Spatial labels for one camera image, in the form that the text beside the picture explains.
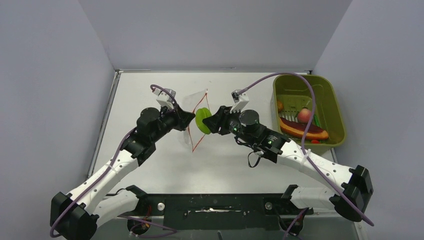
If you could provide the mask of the olive green plastic tub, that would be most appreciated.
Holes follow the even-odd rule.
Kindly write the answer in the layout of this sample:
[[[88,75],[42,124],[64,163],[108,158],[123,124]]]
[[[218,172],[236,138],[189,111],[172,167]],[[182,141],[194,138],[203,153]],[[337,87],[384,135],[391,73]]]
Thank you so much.
[[[318,75],[280,75],[270,99],[273,130],[301,142],[318,155],[341,146],[346,138],[339,103],[332,84]]]

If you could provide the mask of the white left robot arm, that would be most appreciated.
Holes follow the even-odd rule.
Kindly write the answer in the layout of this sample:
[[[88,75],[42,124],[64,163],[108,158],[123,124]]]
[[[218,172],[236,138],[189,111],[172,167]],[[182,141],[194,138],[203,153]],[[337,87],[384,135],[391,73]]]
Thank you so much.
[[[193,112],[179,106],[142,110],[136,127],[123,137],[103,167],[67,194],[58,192],[52,198],[50,237],[90,240],[102,224],[134,210],[139,200],[136,193],[120,193],[110,199],[105,196],[154,153],[157,141],[172,130],[185,131],[194,118]]]

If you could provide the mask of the clear zip top bag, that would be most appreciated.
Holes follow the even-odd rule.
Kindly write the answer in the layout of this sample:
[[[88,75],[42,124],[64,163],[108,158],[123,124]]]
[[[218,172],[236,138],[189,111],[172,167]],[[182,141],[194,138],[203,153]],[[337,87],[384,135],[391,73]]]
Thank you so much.
[[[204,112],[203,109],[210,110],[208,89],[205,88],[184,96],[179,105],[183,110],[194,114],[194,119],[180,136],[183,146],[188,149],[190,153],[193,153],[207,135],[198,127],[200,116],[198,116],[197,113]]]

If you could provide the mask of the pink toy peach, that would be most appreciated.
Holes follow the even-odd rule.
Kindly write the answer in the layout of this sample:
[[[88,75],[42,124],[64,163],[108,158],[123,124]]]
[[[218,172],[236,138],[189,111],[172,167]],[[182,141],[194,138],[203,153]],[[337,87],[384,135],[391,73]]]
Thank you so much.
[[[314,117],[314,114],[308,108],[303,108],[297,114],[297,120],[299,123],[307,124],[311,118]]]

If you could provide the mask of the brown toy potato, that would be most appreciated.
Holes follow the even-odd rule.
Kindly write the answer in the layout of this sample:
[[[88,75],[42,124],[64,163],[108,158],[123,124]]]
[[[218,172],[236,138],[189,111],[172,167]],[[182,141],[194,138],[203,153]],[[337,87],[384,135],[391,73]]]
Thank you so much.
[[[284,104],[281,101],[277,100],[276,105],[277,105],[277,112],[281,113],[284,110]]]

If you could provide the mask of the green toy chili pepper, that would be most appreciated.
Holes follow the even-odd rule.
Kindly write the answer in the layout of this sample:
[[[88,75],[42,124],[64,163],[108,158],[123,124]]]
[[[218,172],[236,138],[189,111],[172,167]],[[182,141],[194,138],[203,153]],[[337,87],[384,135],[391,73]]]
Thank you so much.
[[[316,114],[313,115],[313,120],[314,120],[315,125],[320,128],[321,124],[320,124],[319,118],[317,117]]]

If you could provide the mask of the green toy starfruit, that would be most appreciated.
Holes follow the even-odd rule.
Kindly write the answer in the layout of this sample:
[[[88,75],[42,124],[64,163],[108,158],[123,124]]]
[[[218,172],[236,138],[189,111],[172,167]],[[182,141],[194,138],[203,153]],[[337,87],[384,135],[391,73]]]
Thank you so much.
[[[196,123],[196,126],[205,135],[209,135],[211,132],[203,124],[203,120],[206,119],[206,118],[209,118],[211,116],[212,116],[211,111],[208,108],[206,108],[206,107],[199,108],[195,112],[195,123]]]

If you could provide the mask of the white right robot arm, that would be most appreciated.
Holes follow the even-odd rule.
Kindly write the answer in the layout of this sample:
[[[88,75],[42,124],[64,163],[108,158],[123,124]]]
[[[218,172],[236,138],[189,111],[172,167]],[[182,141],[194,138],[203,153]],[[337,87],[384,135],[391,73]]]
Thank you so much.
[[[334,209],[347,220],[372,224],[365,211],[374,190],[365,167],[341,165],[301,147],[261,124],[255,110],[232,112],[230,107],[221,106],[211,114],[209,109],[202,108],[195,113],[195,122],[206,134],[233,134],[238,145],[252,149],[259,159],[290,167],[324,185],[298,187],[284,196],[281,207],[286,213],[304,208]]]

